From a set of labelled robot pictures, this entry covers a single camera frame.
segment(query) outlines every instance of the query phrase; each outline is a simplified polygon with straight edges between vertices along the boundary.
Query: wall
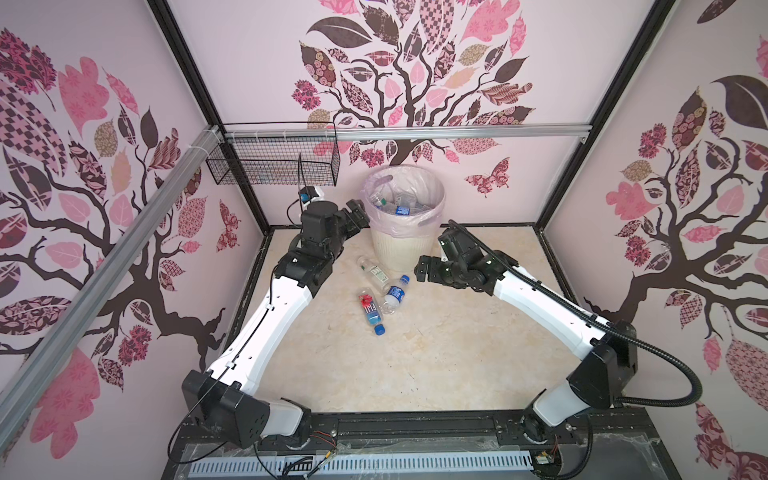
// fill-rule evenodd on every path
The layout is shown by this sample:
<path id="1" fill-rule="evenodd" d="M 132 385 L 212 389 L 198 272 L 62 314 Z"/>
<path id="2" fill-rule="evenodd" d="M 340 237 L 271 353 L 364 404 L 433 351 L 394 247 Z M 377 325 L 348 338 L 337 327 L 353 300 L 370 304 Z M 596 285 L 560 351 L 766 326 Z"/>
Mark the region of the wall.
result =
<path id="1" fill-rule="evenodd" d="M 309 118 L 341 128 L 588 123 L 651 4 L 172 2 L 225 121 Z M 446 219 L 535 221 L 575 142 L 342 142 L 339 181 L 327 193 L 344 204 L 371 168 L 418 163 L 446 185 Z M 255 191 L 269 222 L 288 223 L 295 186 Z"/>
<path id="2" fill-rule="evenodd" d="M 680 3 L 547 235 L 585 306 L 702 379 L 649 409 L 682 477 L 768 478 L 768 4 L 709 4 Z M 639 363 L 630 395 L 688 393 Z"/>
<path id="3" fill-rule="evenodd" d="M 50 331 L 204 120 L 147 6 L 5 5 L 0 384 Z M 260 233 L 204 167 L 3 454 L 3 478 L 153 478 L 220 347 Z"/>

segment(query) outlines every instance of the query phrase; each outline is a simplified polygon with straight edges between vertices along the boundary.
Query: aluminum rail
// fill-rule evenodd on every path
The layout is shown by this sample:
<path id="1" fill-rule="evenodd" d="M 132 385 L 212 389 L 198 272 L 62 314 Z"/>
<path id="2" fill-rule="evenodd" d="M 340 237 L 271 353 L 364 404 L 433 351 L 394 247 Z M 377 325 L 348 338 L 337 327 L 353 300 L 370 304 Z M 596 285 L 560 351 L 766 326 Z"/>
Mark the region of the aluminum rail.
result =
<path id="1" fill-rule="evenodd" d="M 332 135 L 330 129 L 244 130 L 248 124 L 228 124 L 227 139 L 317 137 Z M 416 140 L 434 138 L 587 137 L 589 124 L 467 125 L 464 127 L 337 128 L 339 141 Z"/>
<path id="2" fill-rule="evenodd" d="M 152 196 L 83 289 L 74 296 L 62 318 L 46 332 L 38 348 L 8 382 L 0 394 L 0 451 L 5 450 L 21 428 L 194 171 L 206 159 L 207 152 L 212 151 L 219 141 L 217 127 L 208 126 L 197 135 L 160 190 Z"/>

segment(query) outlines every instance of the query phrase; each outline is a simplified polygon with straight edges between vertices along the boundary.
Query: floor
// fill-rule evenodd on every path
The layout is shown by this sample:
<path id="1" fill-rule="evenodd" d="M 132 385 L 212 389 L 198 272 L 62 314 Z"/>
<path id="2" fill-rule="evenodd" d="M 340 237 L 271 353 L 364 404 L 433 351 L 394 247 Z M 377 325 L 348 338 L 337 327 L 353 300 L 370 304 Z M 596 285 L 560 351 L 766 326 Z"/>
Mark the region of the floor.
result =
<path id="1" fill-rule="evenodd" d="M 557 281 L 530 227 L 470 229 L 545 285 Z M 276 230 L 250 312 L 296 230 Z M 277 347 L 256 397 L 285 397 L 316 412 L 522 409 L 578 364 L 517 308 L 472 290 L 411 282 L 402 307 L 376 336 L 356 302 L 367 286 L 355 265 L 372 255 L 365 229 L 348 240 L 333 274 Z M 439 255 L 437 242 L 433 255 Z"/>

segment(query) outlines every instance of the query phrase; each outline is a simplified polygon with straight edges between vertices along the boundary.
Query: blue label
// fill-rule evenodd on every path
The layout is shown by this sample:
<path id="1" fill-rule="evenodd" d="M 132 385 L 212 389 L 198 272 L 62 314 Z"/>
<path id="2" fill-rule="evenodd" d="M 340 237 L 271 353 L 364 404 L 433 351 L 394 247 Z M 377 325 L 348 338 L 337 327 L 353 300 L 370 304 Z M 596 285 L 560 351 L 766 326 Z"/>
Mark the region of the blue label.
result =
<path id="1" fill-rule="evenodd" d="M 386 294 L 394 296 L 398 303 L 402 303 L 402 298 L 406 295 L 399 286 L 391 286 Z"/>

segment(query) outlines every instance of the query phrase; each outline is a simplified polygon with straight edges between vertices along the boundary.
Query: black frame edge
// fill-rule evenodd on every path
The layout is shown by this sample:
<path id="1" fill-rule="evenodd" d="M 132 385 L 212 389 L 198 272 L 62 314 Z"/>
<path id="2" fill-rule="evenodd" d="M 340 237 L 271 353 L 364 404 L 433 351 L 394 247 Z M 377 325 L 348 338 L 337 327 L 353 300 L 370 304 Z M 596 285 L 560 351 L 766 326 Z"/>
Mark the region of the black frame edge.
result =
<path id="1" fill-rule="evenodd" d="M 600 132 L 603 130 L 603 127 L 605 127 L 608 118 L 611 116 L 616 104 L 621 99 L 621 95 L 624 93 L 630 80 L 634 76 L 634 72 L 637 70 L 637 67 L 640 66 L 645 54 L 654 43 L 657 34 L 667 20 L 667 16 L 671 12 L 675 1 L 676 0 L 656 0 L 650 8 L 647 17 L 640 27 L 640 31 L 637 33 L 626 56 L 624 56 L 621 66 L 616 72 L 608 90 L 605 92 L 605 96 L 603 96 L 603 99 L 592 118 L 592 122 L 590 122 L 592 129 L 587 140 L 584 143 L 579 144 L 576 151 L 571 155 L 567 167 L 563 170 L 557 185 L 547 199 L 547 203 L 544 205 L 544 209 L 541 211 L 541 215 L 536 221 L 537 229 L 543 230 L 546 228 L 549 220 L 551 220 L 554 212 L 557 210 L 558 205 L 560 205 L 566 192 L 568 192 L 568 188 L 576 178 L 581 165 L 589 155 Z"/>
<path id="2" fill-rule="evenodd" d="M 216 105 L 214 105 L 214 100 L 210 96 L 208 88 L 205 86 L 203 77 L 200 75 L 200 70 L 197 69 L 197 64 L 195 64 L 195 61 L 192 58 L 192 53 L 187 46 L 187 42 L 184 40 L 184 36 L 181 34 L 179 24 L 176 22 L 174 13 L 171 11 L 167 0 L 147 0 L 147 4 L 157 21 L 157 25 L 163 32 L 168 47 L 176 58 L 181 73 L 187 80 L 190 90 L 192 90 L 192 95 L 195 97 L 197 105 L 200 107 L 200 111 L 205 117 L 205 121 L 208 122 L 208 124 L 218 126 L 222 135 L 226 134 L 227 129 L 221 121 Z M 243 166 L 237 160 L 237 154 L 231 145 L 226 142 L 226 139 L 222 145 L 223 148 L 225 148 L 224 153 L 228 157 L 231 155 L 231 157 L 235 159 L 235 161 L 232 162 L 232 168 L 242 170 Z M 250 184 L 240 184 L 240 190 L 243 192 L 243 197 L 245 197 L 245 201 L 253 214 L 253 218 L 256 219 L 256 222 L 258 223 L 261 233 L 266 236 L 270 231 L 270 223 L 266 220 L 266 216 L 261 209 L 256 193 L 253 191 L 253 187 L 251 187 Z"/>

